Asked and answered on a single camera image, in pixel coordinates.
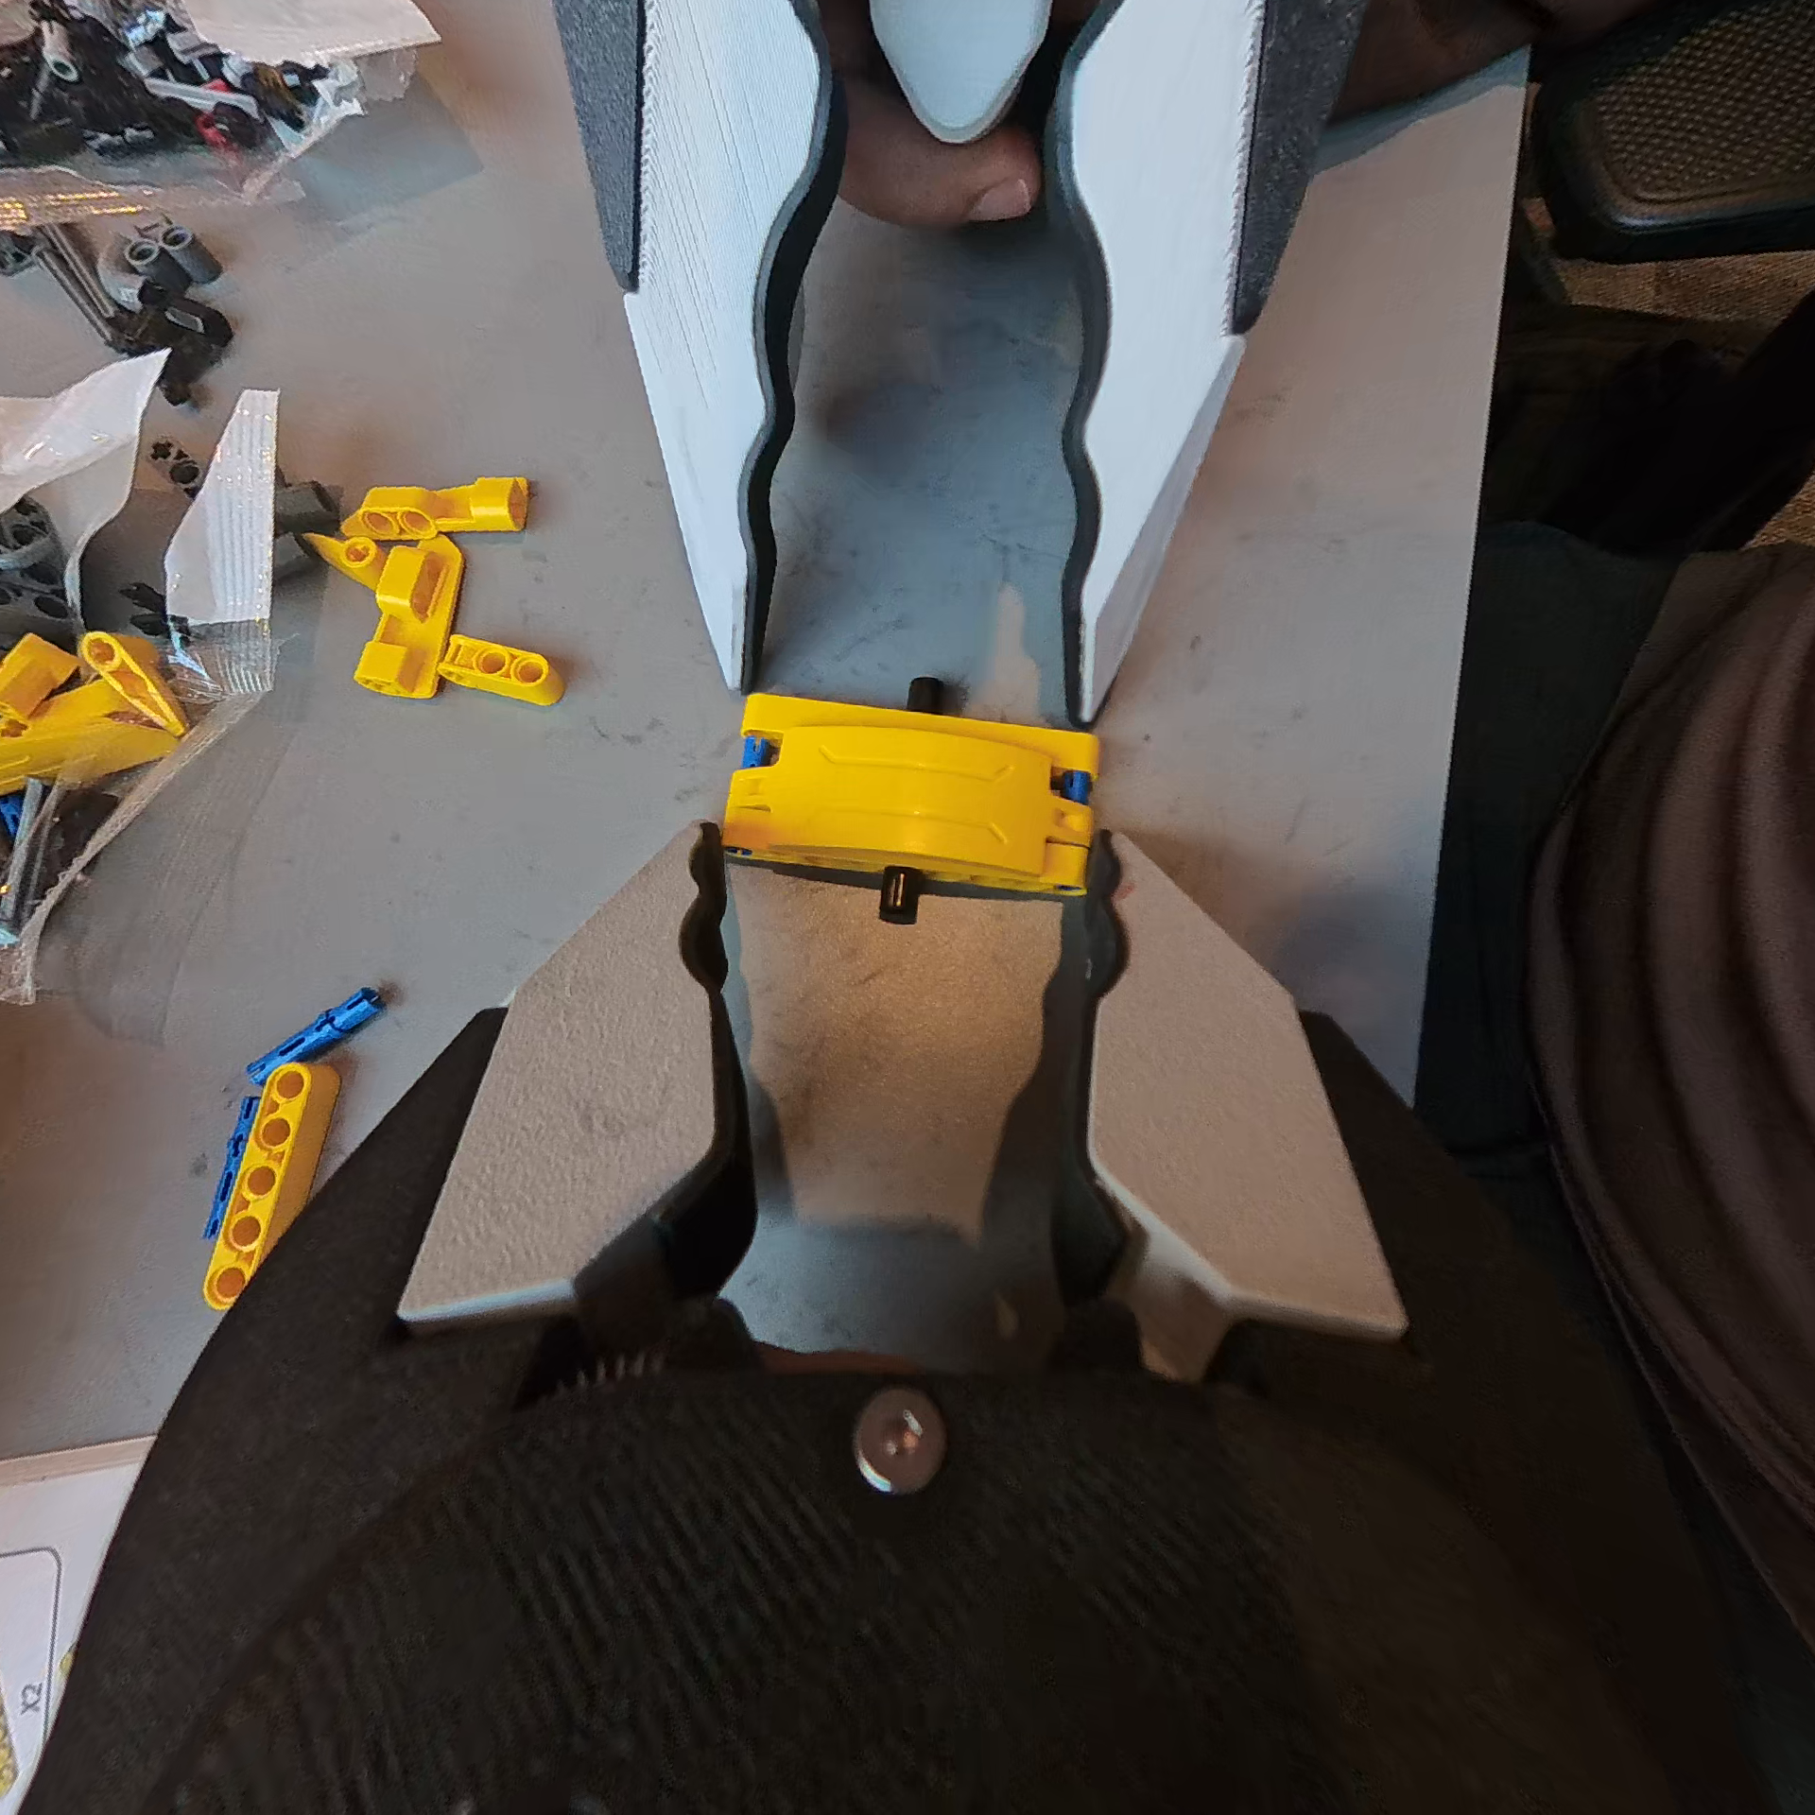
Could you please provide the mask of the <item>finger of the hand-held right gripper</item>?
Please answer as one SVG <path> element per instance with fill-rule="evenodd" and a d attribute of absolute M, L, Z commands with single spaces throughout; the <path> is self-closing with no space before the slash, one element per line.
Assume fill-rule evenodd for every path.
<path fill-rule="evenodd" d="M 844 137 L 814 4 L 646 4 L 639 258 L 625 309 L 731 687 L 761 670 L 778 571 L 770 498 L 796 422 L 789 336 Z"/>
<path fill-rule="evenodd" d="M 1098 717 L 1114 685 L 1240 363 L 1262 27 L 1251 3 L 1099 4 L 1058 68 L 1047 179 L 1082 336 L 1060 431 L 1072 719 Z"/>

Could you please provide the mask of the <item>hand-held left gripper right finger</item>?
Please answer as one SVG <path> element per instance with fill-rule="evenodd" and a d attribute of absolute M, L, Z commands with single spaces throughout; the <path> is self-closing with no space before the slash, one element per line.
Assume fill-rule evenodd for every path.
<path fill-rule="evenodd" d="M 1141 848 L 1063 903 L 1057 1282 L 1138 1358 L 1240 1324 L 1393 1345 L 1409 1319 L 1300 1011 Z"/>

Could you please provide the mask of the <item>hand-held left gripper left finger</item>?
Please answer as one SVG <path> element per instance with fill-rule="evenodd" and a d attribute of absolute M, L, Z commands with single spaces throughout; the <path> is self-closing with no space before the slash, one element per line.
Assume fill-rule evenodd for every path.
<path fill-rule="evenodd" d="M 514 993 L 399 1320 L 664 1342 L 757 1235 L 719 831 L 685 825 Z"/>

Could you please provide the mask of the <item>yellow beam black pin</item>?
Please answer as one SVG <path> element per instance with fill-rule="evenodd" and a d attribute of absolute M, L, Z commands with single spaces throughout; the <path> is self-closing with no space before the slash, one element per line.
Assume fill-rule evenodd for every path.
<path fill-rule="evenodd" d="M 931 895 L 963 895 L 981 900 L 1069 901 L 1089 890 L 1091 857 L 1082 857 L 1076 878 L 1008 878 L 981 872 L 935 869 L 928 860 L 886 857 L 880 862 L 836 857 L 830 862 L 804 857 L 765 855 L 749 848 L 725 848 L 729 865 L 775 872 L 786 878 L 833 882 L 877 898 L 877 918 L 893 925 L 918 920 L 918 907 Z"/>

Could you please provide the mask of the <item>long yellow nine-hole beam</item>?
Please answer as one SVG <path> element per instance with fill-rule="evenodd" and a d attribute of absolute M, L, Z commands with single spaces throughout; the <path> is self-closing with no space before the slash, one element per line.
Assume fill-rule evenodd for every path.
<path fill-rule="evenodd" d="M 1098 743 L 1091 732 L 950 714 L 946 684 L 931 675 L 914 680 L 905 704 L 896 709 L 779 695 L 746 698 L 739 738 L 779 743 L 786 736 L 804 731 L 931 732 L 1055 749 Z"/>

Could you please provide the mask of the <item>yellow curved panel blue pins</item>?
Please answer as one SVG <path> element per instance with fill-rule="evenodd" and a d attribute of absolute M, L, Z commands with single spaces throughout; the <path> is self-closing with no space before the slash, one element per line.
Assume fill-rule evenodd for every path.
<path fill-rule="evenodd" d="M 798 869 L 1079 895 L 1098 775 L 1089 732 L 755 695 L 719 843 Z"/>

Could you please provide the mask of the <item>grey desk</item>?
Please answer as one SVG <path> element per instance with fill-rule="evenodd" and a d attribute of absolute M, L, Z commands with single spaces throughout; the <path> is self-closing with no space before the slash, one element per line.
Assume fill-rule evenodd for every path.
<path fill-rule="evenodd" d="M 719 680 L 605 263 L 546 4 L 427 4 L 399 102 L 285 207 L 195 213 L 281 466 L 341 487 L 531 480 L 463 620 L 546 650 L 552 712 L 355 680 L 365 596 L 277 601 L 277 685 L 94 858 L 4 1008 L 4 1456 L 151 1434 L 220 1319 L 200 1239 L 242 1067 L 352 989 L 332 1168 L 682 823 Z M 1412 1090 L 1525 102 L 1508 60 L 1335 131 L 1165 576 L 1099 717 L 1103 819 Z M 1060 709 L 1058 459 L 1079 315 L 1044 223 L 914 233 L 839 204 L 807 268 L 763 685 L 944 675 Z"/>

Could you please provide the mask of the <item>person's right hand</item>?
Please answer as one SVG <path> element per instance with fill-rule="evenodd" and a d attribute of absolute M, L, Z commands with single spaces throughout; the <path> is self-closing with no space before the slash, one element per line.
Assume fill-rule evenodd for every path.
<path fill-rule="evenodd" d="M 908 106 L 871 29 L 867 3 L 820 3 L 830 66 L 846 99 L 839 194 L 904 229 L 1019 221 L 1044 189 L 1038 137 L 1005 122 L 972 143 L 942 143 Z"/>

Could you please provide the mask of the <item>short yellow beam blue pin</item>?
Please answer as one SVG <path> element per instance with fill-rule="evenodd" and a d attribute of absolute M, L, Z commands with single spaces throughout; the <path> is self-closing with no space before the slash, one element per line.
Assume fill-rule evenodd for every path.
<path fill-rule="evenodd" d="M 200 1300 L 212 1313 L 237 1303 L 259 1264 L 309 1203 L 341 1093 L 327 1061 L 385 1010 L 377 989 L 361 989 L 246 1067 L 246 1097 L 212 1198 L 212 1247 Z"/>

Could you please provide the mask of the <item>black mesh chair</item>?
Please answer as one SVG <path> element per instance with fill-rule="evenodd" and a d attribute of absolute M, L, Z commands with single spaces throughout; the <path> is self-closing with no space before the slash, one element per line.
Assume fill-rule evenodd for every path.
<path fill-rule="evenodd" d="M 1661 4 L 1553 63 L 1530 149 L 1557 258 L 1813 246 L 1813 4 Z"/>

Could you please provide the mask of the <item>short yellow three-hole beam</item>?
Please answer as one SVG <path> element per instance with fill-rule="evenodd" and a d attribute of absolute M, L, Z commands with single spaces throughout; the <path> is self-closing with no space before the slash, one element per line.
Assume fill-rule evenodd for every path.
<path fill-rule="evenodd" d="M 538 650 L 452 633 L 438 660 L 438 680 L 454 687 L 548 709 L 563 698 L 563 680 Z"/>

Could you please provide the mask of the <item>yellow L-shaped piece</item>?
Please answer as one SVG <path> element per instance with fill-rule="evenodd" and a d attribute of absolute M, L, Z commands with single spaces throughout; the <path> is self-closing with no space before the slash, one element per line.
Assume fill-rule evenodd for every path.
<path fill-rule="evenodd" d="M 371 578 L 377 624 L 355 668 L 362 689 L 403 700 L 437 696 L 463 574 L 463 551 L 450 537 L 398 543 L 381 553 Z"/>

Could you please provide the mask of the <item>plastic bag of black parts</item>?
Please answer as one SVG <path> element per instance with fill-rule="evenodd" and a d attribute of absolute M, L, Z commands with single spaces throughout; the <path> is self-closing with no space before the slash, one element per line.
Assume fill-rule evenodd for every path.
<path fill-rule="evenodd" d="M 277 198 L 438 41 L 411 3 L 4 3 L 3 228 Z"/>

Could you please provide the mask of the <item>loose black connector parts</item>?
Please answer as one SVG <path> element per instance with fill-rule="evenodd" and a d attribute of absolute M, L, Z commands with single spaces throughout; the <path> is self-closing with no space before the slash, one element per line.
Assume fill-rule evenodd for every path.
<path fill-rule="evenodd" d="M 166 219 L 100 251 L 73 223 L 3 231 L 3 270 L 6 279 L 45 273 L 108 352 L 165 352 L 156 389 L 174 409 L 197 406 L 204 381 L 235 342 L 229 318 L 204 296 L 220 279 L 218 263 Z"/>

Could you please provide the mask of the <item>plastic bag of yellow parts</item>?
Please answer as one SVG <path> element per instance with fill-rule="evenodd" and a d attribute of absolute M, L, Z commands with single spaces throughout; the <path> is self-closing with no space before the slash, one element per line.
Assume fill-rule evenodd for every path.
<path fill-rule="evenodd" d="M 277 680 L 281 393 L 242 391 L 165 555 L 165 632 L 85 616 L 85 555 L 125 510 L 166 355 L 135 355 L 47 398 L 4 398 L 4 510 L 35 507 L 71 610 L 4 650 L 4 1004 L 36 995 L 50 918 L 79 875 Z"/>

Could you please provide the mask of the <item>open white instruction manual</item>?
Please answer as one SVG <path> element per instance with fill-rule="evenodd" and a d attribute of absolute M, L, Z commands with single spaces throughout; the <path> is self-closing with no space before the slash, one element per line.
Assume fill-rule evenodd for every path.
<path fill-rule="evenodd" d="M 148 1437 L 3 1464 L 3 1811 L 19 1811 Z"/>

